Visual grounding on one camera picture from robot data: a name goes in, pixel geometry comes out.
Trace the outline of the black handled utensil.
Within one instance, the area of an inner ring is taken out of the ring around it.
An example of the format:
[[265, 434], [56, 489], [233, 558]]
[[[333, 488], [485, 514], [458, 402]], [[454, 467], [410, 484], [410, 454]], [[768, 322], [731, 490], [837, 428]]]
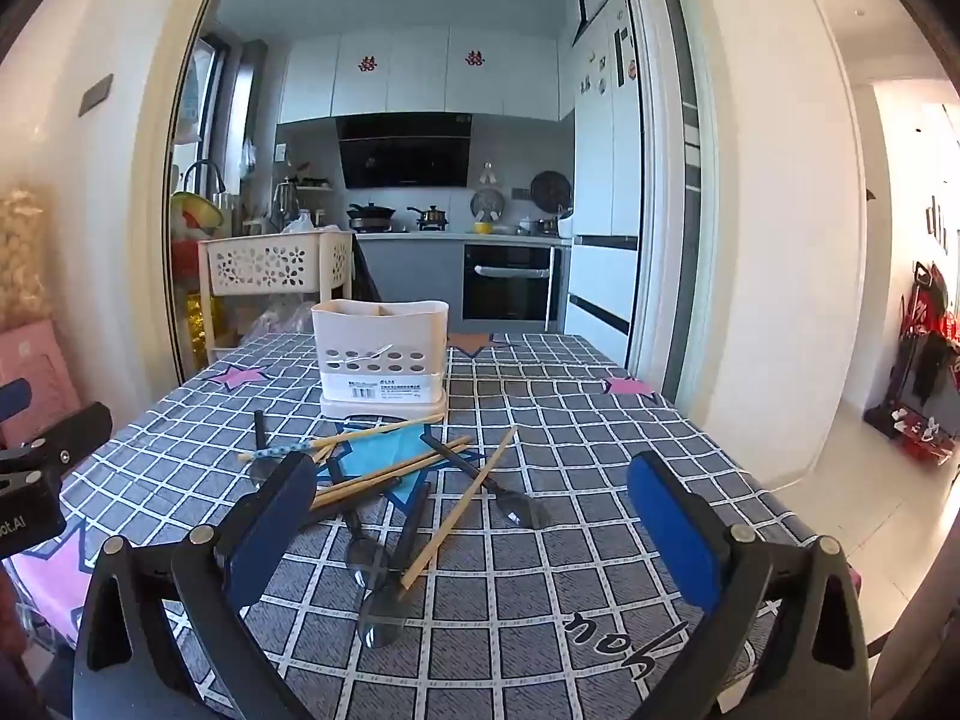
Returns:
[[[254, 411], [254, 442], [256, 450], [265, 450], [268, 447], [267, 424], [265, 424], [265, 415], [260, 410]], [[249, 463], [249, 478], [256, 488], [260, 488], [268, 477], [278, 466], [278, 460], [274, 457], [254, 458]]]

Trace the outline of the black handled spoon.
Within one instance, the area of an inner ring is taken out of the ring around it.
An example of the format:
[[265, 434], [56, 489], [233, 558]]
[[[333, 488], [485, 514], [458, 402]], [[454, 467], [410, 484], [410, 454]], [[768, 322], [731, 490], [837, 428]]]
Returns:
[[379, 582], [382, 569], [389, 567], [391, 558], [377, 539], [364, 533], [356, 507], [348, 499], [342, 499], [340, 504], [343, 505], [343, 523], [350, 534], [350, 543], [347, 546], [348, 571], [358, 587], [372, 592]]
[[416, 530], [427, 510], [430, 493], [431, 483], [425, 481], [412, 496], [412, 510], [405, 517], [404, 528], [389, 559], [386, 573], [377, 581], [373, 591], [364, 598], [361, 605], [359, 639], [366, 649], [387, 647], [393, 644], [404, 630], [409, 616], [409, 602], [405, 600], [407, 590], [402, 585], [402, 575], [412, 564]]

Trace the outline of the black handled fork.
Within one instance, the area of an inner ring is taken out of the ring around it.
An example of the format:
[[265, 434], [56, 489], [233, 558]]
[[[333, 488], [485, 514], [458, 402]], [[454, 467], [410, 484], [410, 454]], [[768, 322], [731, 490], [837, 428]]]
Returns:
[[[430, 433], [421, 434], [421, 440], [433, 449], [441, 458], [444, 458], [459, 472], [466, 473], [470, 479], [477, 479], [480, 470], [472, 465], [470, 461], [462, 458], [457, 452], [449, 449], [441, 440], [433, 437]], [[551, 518], [544, 504], [537, 500], [530, 499], [527, 494], [519, 493], [514, 489], [505, 488], [500, 483], [496, 483], [489, 476], [483, 481], [482, 488], [494, 495], [496, 507], [500, 509], [503, 517], [516, 527], [527, 528], [528, 530], [543, 530], [550, 527]]]

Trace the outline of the pink box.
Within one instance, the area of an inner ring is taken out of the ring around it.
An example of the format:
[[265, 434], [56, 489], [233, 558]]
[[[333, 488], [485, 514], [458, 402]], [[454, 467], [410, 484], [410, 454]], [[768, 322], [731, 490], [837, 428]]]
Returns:
[[34, 439], [80, 408], [50, 320], [3, 333], [2, 383], [14, 379], [26, 379], [31, 385], [31, 405], [2, 422], [7, 447]]

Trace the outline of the blue patterned straw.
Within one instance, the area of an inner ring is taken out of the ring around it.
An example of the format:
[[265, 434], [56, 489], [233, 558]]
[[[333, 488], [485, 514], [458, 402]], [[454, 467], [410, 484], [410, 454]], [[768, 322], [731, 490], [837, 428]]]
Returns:
[[245, 454], [245, 460], [270, 460], [270, 458], [285, 458], [290, 454], [310, 454], [314, 452], [311, 442], [298, 442], [298, 444], [279, 445], [278, 447], [265, 447], [265, 449], [254, 450]]

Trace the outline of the grey checked tablecloth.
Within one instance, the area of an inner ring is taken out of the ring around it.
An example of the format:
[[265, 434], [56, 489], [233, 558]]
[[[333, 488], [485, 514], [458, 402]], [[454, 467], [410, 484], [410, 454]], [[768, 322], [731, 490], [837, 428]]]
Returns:
[[[727, 525], [748, 525], [768, 543], [820, 538], [661, 395], [579, 338], [512, 333], [478, 351], [449, 349], [444, 385], [443, 421], [302, 454], [316, 472], [313, 499], [424, 454], [423, 433], [480, 470], [516, 426], [490, 476], [544, 504], [551, 525], [511, 525], [480, 488], [407, 590], [402, 634], [371, 650], [358, 630], [371, 592], [348, 571], [343, 505], [309, 505], [260, 600], [241, 611], [306, 718], [638, 718], [703, 617], [683, 601], [631, 505], [626, 475], [641, 452], [658, 455]], [[268, 447], [382, 424], [324, 416], [313, 339], [280, 333], [233, 349], [85, 460], [60, 465], [64, 531], [5, 567], [26, 605], [68, 642], [72, 670], [106, 539], [178, 543], [259, 489], [236, 458], [256, 450], [256, 410]], [[441, 458], [347, 497], [389, 557], [425, 481], [413, 561], [473, 479]], [[164, 607], [203, 702], [217, 718], [241, 718], [182, 606]], [[761, 606], [724, 689], [747, 689], [777, 609]]]

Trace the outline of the white perforated storage cart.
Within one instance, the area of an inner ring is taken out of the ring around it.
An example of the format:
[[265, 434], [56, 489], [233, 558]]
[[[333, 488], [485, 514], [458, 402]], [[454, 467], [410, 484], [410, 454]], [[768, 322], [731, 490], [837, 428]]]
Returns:
[[215, 332], [213, 299], [316, 294], [328, 301], [335, 293], [349, 298], [354, 240], [351, 232], [324, 227], [200, 241], [200, 307], [208, 362], [228, 353]]

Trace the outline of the white utensil holder caddy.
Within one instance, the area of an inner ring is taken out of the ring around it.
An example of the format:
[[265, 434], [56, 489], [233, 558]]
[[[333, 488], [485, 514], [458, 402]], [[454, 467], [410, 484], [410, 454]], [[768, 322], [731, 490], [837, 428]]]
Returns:
[[331, 299], [314, 305], [322, 414], [442, 415], [448, 408], [448, 315], [443, 301]]

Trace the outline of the black range hood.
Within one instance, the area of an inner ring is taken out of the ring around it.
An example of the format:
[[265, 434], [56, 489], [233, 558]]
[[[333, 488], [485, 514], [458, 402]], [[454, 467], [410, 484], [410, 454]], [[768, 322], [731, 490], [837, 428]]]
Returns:
[[337, 117], [345, 187], [466, 187], [472, 124], [449, 112]]

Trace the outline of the black built-in oven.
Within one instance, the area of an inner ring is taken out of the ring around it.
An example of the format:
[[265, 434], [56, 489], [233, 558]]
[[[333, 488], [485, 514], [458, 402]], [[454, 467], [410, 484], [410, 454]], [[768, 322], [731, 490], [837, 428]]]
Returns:
[[462, 283], [462, 319], [548, 327], [556, 320], [562, 255], [555, 247], [467, 244]]

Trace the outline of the white refrigerator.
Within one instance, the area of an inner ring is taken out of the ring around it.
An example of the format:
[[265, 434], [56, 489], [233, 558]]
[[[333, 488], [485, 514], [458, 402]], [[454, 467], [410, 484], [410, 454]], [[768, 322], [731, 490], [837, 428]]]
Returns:
[[565, 332], [623, 366], [640, 255], [640, 95], [628, 0], [607, 0], [569, 56], [574, 182]]

